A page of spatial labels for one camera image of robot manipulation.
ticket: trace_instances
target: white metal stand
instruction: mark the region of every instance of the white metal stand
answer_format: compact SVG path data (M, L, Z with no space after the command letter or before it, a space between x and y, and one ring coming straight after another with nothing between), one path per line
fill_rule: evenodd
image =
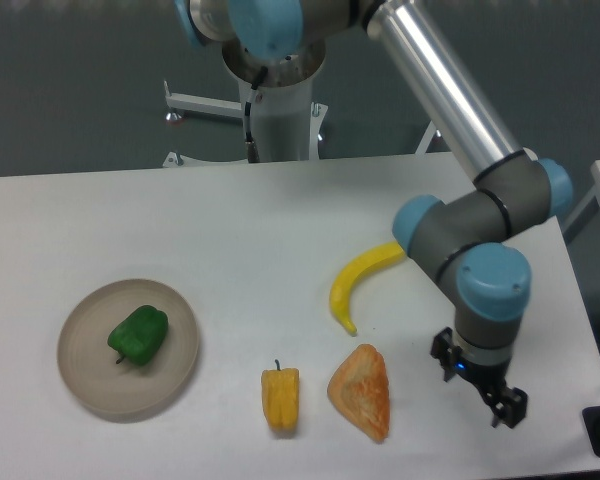
M202 113L215 115L222 118L235 118L242 120L244 113L239 102L229 102L226 100L217 100L214 98L196 97L193 95L184 95L181 93L171 93L167 81L164 82L165 101L169 107L169 113L166 116L168 123L179 123L183 120L184 112ZM322 122L327 115L329 107L321 103L312 103L311 122L309 127L309 160L319 160L318 144L322 141L320 129ZM246 160L236 160L233 162L222 162L228 164L246 163ZM208 164L217 164L220 162L209 162L179 155L177 152L170 152L165 158L163 167L189 167Z

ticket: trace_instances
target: beige plate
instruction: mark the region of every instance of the beige plate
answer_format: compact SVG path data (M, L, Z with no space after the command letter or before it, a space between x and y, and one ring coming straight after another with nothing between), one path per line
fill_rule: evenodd
M167 337L147 365L116 365L119 355L107 338L141 305L167 314ZM150 280L123 280L96 290L71 312L58 341L58 366L69 390L94 413L115 422L139 421L180 393L198 342L193 312L177 292Z

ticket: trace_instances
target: bread slice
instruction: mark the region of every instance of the bread slice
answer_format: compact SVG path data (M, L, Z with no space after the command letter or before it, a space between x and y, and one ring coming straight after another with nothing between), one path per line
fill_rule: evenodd
M360 345L331 377L329 400L344 417L376 442L389 434L389 379L384 358Z

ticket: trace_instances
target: yellow banana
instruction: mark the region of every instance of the yellow banana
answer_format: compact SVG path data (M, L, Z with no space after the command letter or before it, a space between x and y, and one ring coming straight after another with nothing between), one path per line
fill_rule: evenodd
M355 335L358 332L358 329L351 321L349 313L351 291L362 279L378 270L390 267L404 258L406 258L406 255L398 242L385 243L367 250L362 255L354 258L340 271L331 286L329 306L336 320L351 335Z

